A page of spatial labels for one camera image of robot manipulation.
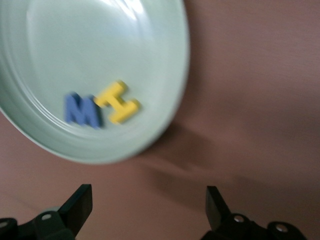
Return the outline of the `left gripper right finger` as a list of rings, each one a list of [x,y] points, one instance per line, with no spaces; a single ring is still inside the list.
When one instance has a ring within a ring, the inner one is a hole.
[[[216,186],[206,189],[205,212],[210,230],[203,240],[305,240],[294,225],[272,221],[266,228],[243,214],[232,213]]]

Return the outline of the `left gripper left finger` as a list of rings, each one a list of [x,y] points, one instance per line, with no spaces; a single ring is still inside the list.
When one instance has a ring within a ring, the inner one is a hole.
[[[0,220],[2,240],[74,240],[93,210],[91,184],[82,184],[57,210],[45,211],[19,225],[15,218]]]

